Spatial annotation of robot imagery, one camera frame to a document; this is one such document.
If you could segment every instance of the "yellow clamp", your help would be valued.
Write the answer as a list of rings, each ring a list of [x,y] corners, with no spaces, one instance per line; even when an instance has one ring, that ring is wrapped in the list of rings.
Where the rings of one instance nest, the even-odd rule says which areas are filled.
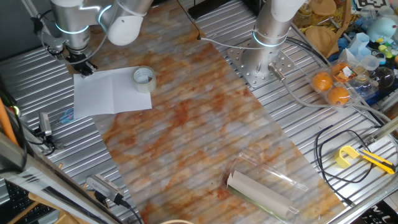
[[[351,164],[343,158],[343,156],[341,155],[342,152],[347,153],[353,159],[360,156],[360,154],[355,151],[355,149],[353,149],[351,146],[344,146],[339,151],[337,151],[337,153],[335,154],[335,161],[344,169],[349,167]]]
[[[357,158],[362,154],[362,157],[366,159],[367,161],[377,165],[378,167],[382,168],[389,174],[395,174],[395,165],[371,152],[368,151],[360,151],[357,152],[355,149],[353,149],[351,146],[344,146],[342,147],[337,153],[335,154],[335,160],[336,162],[342,167],[342,168],[348,168],[351,164],[347,162],[341,155],[342,152],[347,153],[350,157],[353,159]]]

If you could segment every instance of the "gray cable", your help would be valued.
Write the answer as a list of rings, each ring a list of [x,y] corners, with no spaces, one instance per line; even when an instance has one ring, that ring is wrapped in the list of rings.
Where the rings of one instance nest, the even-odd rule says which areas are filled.
[[[376,110],[376,109],[373,109],[373,108],[371,108],[370,106],[364,106],[364,105],[359,105],[359,104],[355,104],[355,105],[353,105],[353,106],[354,106],[355,108],[359,108],[359,109],[363,109],[363,110],[370,111],[370,112],[372,112],[372,113],[378,115],[378,116],[379,116],[380,118],[382,118],[384,121],[387,121],[387,122],[390,122],[390,121],[391,121],[391,119],[388,118],[386,115],[384,115],[384,113],[382,113],[382,112],[380,112],[380,111],[378,111],[378,110]]]
[[[298,98],[296,95],[294,95],[294,93],[292,92],[292,90],[290,89],[290,87],[288,86],[288,84],[286,83],[286,80],[282,80],[282,83],[285,85],[286,90],[289,92],[289,94],[300,104],[307,106],[307,107],[312,107],[312,108],[331,108],[330,105],[314,105],[311,103],[307,103],[304,102],[302,100],[300,100],[300,98]]]
[[[300,104],[307,106],[307,107],[311,107],[311,108],[331,108],[330,105],[314,105],[311,103],[307,103],[302,101],[300,98],[298,98],[296,95],[294,95],[294,93],[292,92],[292,90],[290,89],[290,87],[288,86],[288,84],[286,83],[286,80],[282,80],[282,83],[285,85],[286,90],[289,92],[289,94]],[[364,105],[359,105],[359,104],[354,104],[353,107],[357,108],[357,109],[362,109],[362,110],[367,110],[370,111],[376,115],[378,115],[380,118],[382,118],[384,121],[386,122],[390,122],[390,118],[388,118],[386,115],[384,115],[382,112],[375,110],[373,108],[371,108],[370,106],[364,106]]]

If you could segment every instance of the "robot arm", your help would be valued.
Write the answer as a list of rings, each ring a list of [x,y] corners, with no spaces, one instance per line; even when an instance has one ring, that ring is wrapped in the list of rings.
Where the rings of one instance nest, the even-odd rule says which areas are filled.
[[[31,16],[35,17],[37,10],[31,0],[22,2]],[[101,25],[114,45],[130,44],[138,37],[143,17],[152,2],[153,0],[50,0],[55,25],[62,37],[52,37],[46,26],[37,35],[48,45],[47,50],[52,55],[57,55],[57,58],[62,56],[65,45],[69,51],[66,64],[72,64],[82,75],[91,75],[97,67],[89,60],[90,26]]]

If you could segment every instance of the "white paper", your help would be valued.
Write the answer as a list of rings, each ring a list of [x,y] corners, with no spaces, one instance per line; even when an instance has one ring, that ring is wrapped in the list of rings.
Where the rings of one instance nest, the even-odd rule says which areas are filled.
[[[132,75],[137,68],[95,72],[86,78],[73,75],[74,117],[151,109],[150,93],[139,93],[132,84]]]
[[[343,68],[343,73],[345,77],[349,77],[351,75],[351,69],[349,67]]]
[[[274,212],[277,216],[286,217],[289,207],[293,202],[277,192],[263,186],[259,182],[246,177],[238,171],[229,174],[227,187],[233,187],[251,200]]]

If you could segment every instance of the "slotted aluminum surface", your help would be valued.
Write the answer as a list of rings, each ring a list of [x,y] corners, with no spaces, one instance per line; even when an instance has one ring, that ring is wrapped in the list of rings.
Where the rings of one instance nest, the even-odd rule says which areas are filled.
[[[192,0],[181,0],[181,3],[186,9],[193,6]],[[238,45],[249,40],[255,20],[256,17],[240,0],[232,0],[197,19],[196,22],[208,38],[224,44]],[[301,38],[296,32],[291,32],[289,35]],[[220,45],[215,45],[215,47],[234,67],[226,53],[228,48]],[[284,44],[283,51],[304,72],[311,72],[318,68],[314,59],[296,46]],[[55,121],[67,108],[73,107],[71,75],[64,65],[57,63],[44,50],[35,50],[1,62],[0,74],[20,104],[22,119],[33,129],[38,126],[37,113],[39,111],[49,112],[50,120]],[[297,69],[286,74],[287,82],[298,97],[311,103],[324,103],[321,96],[313,91],[304,77],[303,72]],[[252,92],[308,161],[313,164],[314,169],[316,169],[313,156],[314,140],[319,130],[333,125],[320,138],[320,142],[346,129],[357,131],[361,136],[375,131],[373,124],[355,110],[339,113],[332,109],[307,108],[298,104],[276,79],[252,89]],[[132,203],[127,188],[91,118],[59,124],[53,128],[55,139],[65,145],[65,150],[57,151],[50,156],[54,163],[63,163],[62,169],[81,185],[89,174],[105,175],[123,188],[129,203]],[[333,159],[333,150],[347,144],[353,147],[359,146],[358,140],[348,134],[325,145],[324,166],[332,174],[357,180],[367,171],[369,164],[361,160],[351,160],[352,166],[343,170],[335,164]],[[371,149],[377,155],[397,163],[397,151],[390,139],[385,138],[377,142]],[[331,179],[330,183],[342,195],[358,203],[370,195],[371,189],[381,187],[378,183],[389,177],[388,174],[376,168],[360,184],[347,184],[336,179]],[[4,181],[1,180],[0,203],[6,200],[8,200],[7,190]],[[131,212],[113,203],[111,203],[111,210],[123,220],[132,215]],[[55,219],[56,215],[48,216],[43,223],[51,223]]]
[[[0,76],[10,94],[18,101],[21,119],[31,129],[39,125],[38,112],[48,112],[51,122],[73,107],[73,79],[66,66],[56,62],[44,50],[34,50],[0,62]],[[62,163],[62,170],[78,184],[83,185],[86,177],[101,174],[124,190],[124,196],[134,206],[130,194],[109,154],[102,138],[90,117],[68,124],[52,123],[55,142],[62,142],[64,150],[57,150],[49,156],[55,164]],[[4,179],[0,180],[0,203],[9,200]],[[121,220],[136,220],[132,212],[108,201],[111,211]],[[57,221],[53,212],[40,223]]]

